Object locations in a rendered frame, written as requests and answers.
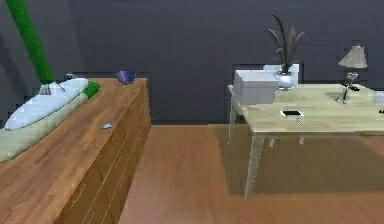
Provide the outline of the small purple container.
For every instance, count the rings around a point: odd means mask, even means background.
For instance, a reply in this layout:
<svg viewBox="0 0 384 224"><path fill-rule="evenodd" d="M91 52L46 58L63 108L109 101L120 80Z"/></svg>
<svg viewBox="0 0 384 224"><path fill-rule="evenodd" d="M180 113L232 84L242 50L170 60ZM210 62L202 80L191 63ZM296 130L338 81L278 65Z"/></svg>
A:
<svg viewBox="0 0 384 224"><path fill-rule="evenodd" d="M126 70L122 70L116 73L116 78L123 85L132 84L136 78L135 72L130 72Z"/></svg>

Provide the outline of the brown wooden chest of drawers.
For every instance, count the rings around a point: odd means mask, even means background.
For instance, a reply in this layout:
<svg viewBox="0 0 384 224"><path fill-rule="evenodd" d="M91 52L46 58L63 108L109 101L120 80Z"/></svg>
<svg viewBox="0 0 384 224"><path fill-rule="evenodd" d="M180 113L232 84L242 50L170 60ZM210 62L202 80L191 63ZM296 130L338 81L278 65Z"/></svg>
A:
<svg viewBox="0 0 384 224"><path fill-rule="evenodd" d="M0 224L118 224L151 127L148 87L98 83L49 135L0 164Z"/></svg>

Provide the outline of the dark plant in glass vase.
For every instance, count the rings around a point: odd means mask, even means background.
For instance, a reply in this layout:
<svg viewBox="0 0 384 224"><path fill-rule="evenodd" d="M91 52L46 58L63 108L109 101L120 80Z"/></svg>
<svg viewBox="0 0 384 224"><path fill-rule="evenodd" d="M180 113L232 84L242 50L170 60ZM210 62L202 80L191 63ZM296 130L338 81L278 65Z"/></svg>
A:
<svg viewBox="0 0 384 224"><path fill-rule="evenodd" d="M303 39L306 31L298 33L294 27L287 31L277 15L273 15L273 18L277 22L279 31L268 28L267 32L275 41L276 53L280 59L280 70L277 72L277 89L288 91L296 86L290 68L296 63L294 56L299 42Z"/></svg>

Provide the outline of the pale wooden table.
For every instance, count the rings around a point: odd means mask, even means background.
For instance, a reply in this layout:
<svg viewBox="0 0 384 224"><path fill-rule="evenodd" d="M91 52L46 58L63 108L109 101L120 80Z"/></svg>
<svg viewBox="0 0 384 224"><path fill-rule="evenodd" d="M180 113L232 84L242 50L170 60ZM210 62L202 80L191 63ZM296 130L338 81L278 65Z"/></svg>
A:
<svg viewBox="0 0 384 224"><path fill-rule="evenodd" d="M345 104L333 96L341 91L338 84L299 84L289 91L278 91L272 104L241 106L251 134L251 144L244 198L252 197L258 165L265 141L294 136L299 143L307 137L383 136L384 115L364 86L351 94ZM282 116L282 110L297 110L301 125L293 116Z"/></svg>

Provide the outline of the grey desk lamp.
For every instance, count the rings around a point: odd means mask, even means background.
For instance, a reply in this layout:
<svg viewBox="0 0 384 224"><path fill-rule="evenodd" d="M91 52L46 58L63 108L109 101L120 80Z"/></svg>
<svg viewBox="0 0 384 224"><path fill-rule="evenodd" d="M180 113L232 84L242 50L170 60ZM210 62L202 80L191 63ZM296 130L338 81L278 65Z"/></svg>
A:
<svg viewBox="0 0 384 224"><path fill-rule="evenodd" d="M348 91L352 87L353 81L359 76L357 70L365 69L367 67L365 48L360 45L352 46L349 52L338 62L338 64L347 68L346 79L348 82L335 101L345 104Z"/></svg>

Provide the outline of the pale green flat pad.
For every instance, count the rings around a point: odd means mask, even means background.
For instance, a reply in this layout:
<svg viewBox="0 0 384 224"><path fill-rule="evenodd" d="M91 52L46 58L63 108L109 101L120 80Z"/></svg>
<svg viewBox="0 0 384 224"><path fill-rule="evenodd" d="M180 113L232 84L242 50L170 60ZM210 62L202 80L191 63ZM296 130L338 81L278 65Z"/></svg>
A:
<svg viewBox="0 0 384 224"><path fill-rule="evenodd" d="M27 127L14 131L8 131L5 128L1 128L0 163L12 160L34 146L57 128L69 115L87 100L88 97L81 93L63 108Z"/></svg>

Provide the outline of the green pole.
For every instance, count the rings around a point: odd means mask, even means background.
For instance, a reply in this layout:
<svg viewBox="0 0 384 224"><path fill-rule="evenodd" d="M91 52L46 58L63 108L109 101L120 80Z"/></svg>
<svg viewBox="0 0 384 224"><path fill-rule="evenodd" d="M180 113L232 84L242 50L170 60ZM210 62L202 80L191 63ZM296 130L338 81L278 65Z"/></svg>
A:
<svg viewBox="0 0 384 224"><path fill-rule="evenodd" d="M5 0L5 2L39 78L40 86L35 96L51 95L50 85L55 79L27 6L24 0Z"/></svg>

